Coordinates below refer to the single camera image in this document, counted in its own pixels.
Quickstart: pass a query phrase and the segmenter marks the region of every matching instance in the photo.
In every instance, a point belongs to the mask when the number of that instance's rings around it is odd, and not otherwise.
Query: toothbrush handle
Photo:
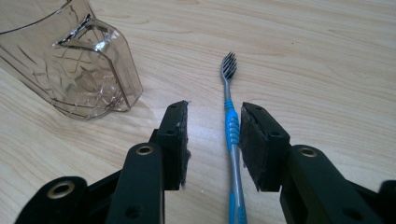
[[[241,175],[239,172],[239,119],[233,108],[233,102],[224,102],[225,113],[225,132],[227,148],[231,160],[231,191],[229,204],[229,223],[247,223],[244,194],[242,191]]]

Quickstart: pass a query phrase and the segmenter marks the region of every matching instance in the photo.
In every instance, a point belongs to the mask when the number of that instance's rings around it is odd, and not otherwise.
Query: clear container
[[[86,0],[2,1],[0,66],[73,119],[129,111],[143,91],[124,36]]]

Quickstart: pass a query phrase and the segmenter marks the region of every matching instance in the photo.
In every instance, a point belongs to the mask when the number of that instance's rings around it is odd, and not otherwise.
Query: cup handle
[[[80,40],[88,31],[99,30],[104,36],[97,43]],[[56,45],[72,49],[96,51],[108,60],[110,68],[120,83],[125,104],[117,104],[112,110],[128,111],[141,95],[143,88],[134,67],[128,42],[120,31],[88,14],[79,27]]]

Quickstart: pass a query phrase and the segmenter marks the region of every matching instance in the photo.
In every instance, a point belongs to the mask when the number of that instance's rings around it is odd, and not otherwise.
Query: table
[[[130,112],[70,119],[0,69],[0,223],[64,175],[89,184],[118,171],[170,104],[189,102],[187,186],[166,191],[166,223],[226,223],[229,160],[222,58],[232,96],[266,108],[293,145],[322,150],[345,178],[377,191],[396,178],[396,3],[92,0],[126,37],[144,92]],[[284,223],[279,193],[241,168],[249,223]]]

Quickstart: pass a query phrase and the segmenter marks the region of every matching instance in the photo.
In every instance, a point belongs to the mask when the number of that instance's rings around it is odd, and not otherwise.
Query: toothbrush
[[[229,201],[229,223],[247,223],[244,193],[239,172],[239,119],[231,100],[230,82],[236,71],[236,58],[233,52],[224,57],[221,63],[221,76],[224,82],[225,134],[231,160],[231,190]]]

